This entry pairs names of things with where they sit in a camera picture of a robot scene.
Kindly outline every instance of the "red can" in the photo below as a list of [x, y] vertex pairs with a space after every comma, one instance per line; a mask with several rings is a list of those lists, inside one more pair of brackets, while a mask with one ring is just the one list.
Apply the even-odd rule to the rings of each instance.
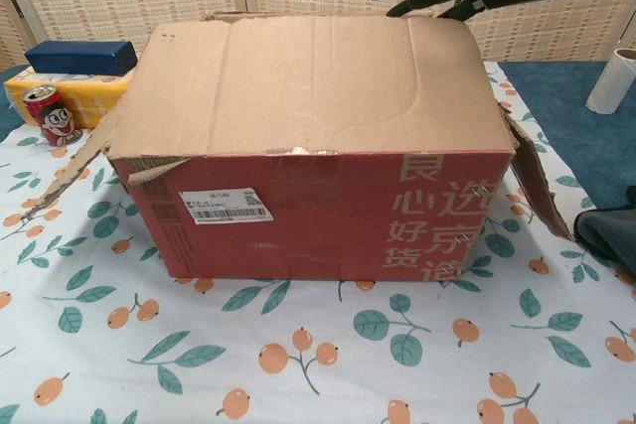
[[24, 105], [52, 146], [64, 146], [81, 138], [73, 115], [62, 103], [62, 97], [53, 84], [41, 84], [22, 95]]

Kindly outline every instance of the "navy blue case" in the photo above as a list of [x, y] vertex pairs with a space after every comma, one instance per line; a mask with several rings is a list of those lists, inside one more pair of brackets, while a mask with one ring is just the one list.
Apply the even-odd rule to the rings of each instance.
[[38, 73], [125, 75], [137, 65], [130, 42], [66, 42], [47, 40], [27, 51]]

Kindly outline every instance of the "yellow package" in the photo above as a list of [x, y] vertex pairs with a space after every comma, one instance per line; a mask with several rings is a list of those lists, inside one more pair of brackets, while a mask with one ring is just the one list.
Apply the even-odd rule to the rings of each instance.
[[37, 125], [24, 105], [25, 91], [40, 84], [52, 83], [60, 92], [64, 105], [73, 114], [78, 128], [92, 129], [128, 88], [134, 69], [124, 76], [99, 74], [35, 73], [31, 67], [5, 81], [7, 98], [25, 122]]

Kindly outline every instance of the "paper towel roll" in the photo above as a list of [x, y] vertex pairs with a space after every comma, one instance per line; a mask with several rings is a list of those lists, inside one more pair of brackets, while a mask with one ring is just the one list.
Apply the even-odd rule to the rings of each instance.
[[636, 50], [615, 50], [585, 105], [596, 113], [613, 113], [627, 94], [634, 78], [636, 78]]

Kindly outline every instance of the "tablecloth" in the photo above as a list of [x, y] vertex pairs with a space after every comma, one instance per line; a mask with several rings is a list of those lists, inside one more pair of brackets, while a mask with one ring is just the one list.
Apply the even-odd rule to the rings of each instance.
[[[571, 224], [591, 201], [486, 69]], [[636, 419], [633, 278], [550, 235], [510, 172], [455, 282], [175, 280], [103, 157], [20, 220], [79, 146], [0, 145], [0, 424]]]

